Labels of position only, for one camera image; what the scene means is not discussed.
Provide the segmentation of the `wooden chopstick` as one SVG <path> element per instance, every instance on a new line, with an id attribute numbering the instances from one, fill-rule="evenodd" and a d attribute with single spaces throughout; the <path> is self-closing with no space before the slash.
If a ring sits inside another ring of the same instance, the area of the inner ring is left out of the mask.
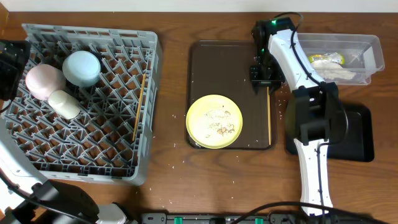
<path id="1" fill-rule="evenodd" d="M 132 135 L 133 142 L 136 139 L 137 127 L 138 127 L 139 118 L 140 118 L 140 114 L 141 114 L 141 106 L 142 106 L 143 94 L 144 94 L 144 89 L 145 89 L 145 84 L 146 84 L 146 75 L 147 75 L 146 73 L 143 74 L 142 83 L 141 83 L 141 91 L 140 91 L 140 95 L 139 95 L 139 102 L 137 105 L 136 118 L 135 118 L 135 123 L 134 123 L 134 131 L 133 131 L 133 135 Z"/>
<path id="2" fill-rule="evenodd" d="M 271 131 L 271 100 L 270 100 L 270 93 L 269 93 L 269 86 L 267 87 L 267 127 L 268 127 L 268 140 L 269 145 L 271 146 L 272 143 L 272 131 Z"/>

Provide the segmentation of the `pink bowl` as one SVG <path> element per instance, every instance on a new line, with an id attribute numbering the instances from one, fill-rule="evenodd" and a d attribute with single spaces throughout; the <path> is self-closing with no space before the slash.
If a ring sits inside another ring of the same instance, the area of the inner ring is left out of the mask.
<path id="1" fill-rule="evenodd" d="M 28 71 L 25 85 L 36 99 L 47 101 L 53 92 L 65 88 L 66 78 L 61 70 L 40 64 Z"/>

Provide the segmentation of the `light blue bowl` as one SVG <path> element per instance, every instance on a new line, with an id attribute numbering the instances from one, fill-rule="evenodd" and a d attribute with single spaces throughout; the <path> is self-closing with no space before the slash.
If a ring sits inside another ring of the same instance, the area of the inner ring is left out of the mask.
<path id="1" fill-rule="evenodd" d="M 65 78 L 78 87 L 95 85 L 100 79 L 101 64 L 97 57 L 87 51 L 76 51 L 63 62 Z"/>

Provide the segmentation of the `green snack wrapper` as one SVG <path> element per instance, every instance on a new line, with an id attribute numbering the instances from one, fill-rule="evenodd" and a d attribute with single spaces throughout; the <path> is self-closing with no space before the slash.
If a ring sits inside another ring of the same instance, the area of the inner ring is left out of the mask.
<path id="1" fill-rule="evenodd" d="M 308 60 L 310 63 L 317 60 L 326 60 L 340 65 L 345 64 L 345 57 L 342 54 L 339 54 L 338 52 L 310 55 L 308 56 Z"/>

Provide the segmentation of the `cream plastic cup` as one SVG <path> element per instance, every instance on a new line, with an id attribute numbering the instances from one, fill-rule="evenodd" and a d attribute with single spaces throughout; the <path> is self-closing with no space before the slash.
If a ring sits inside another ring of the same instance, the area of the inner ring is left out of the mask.
<path id="1" fill-rule="evenodd" d="M 72 119 L 80 113 L 79 101 L 63 90 L 53 92 L 48 98 L 49 105 L 61 117 Z"/>

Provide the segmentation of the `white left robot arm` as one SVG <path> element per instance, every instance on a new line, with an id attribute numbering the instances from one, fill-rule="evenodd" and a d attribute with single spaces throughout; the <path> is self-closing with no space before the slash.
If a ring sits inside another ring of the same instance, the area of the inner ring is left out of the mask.
<path id="1" fill-rule="evenodd" d="M 115 203 L 97 205 L 81 188 L 50 180 L 18 148 L 1 120 L 1 223 L 127 223 Z"/>

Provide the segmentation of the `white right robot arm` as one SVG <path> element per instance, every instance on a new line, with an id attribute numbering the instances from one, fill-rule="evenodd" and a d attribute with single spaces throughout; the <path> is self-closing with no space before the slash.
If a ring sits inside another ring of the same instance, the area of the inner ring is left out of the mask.
<path id="1" fill-rule="evenodd" d="M 301 208 L 310 217 L 325 217 L 332 207 L 328 188 L 327 152 L 338 115 L 346 115 L 338 87 L 318 75 L 298 39 L 298 25 L 288 12 L 257 21 L 251 34 L 256 64 L 250 68 L 255 92 L 271 95 L 286 82 L 291 98 L 285 111 L 285 133 L 293 141 L 300 163 Z"/>

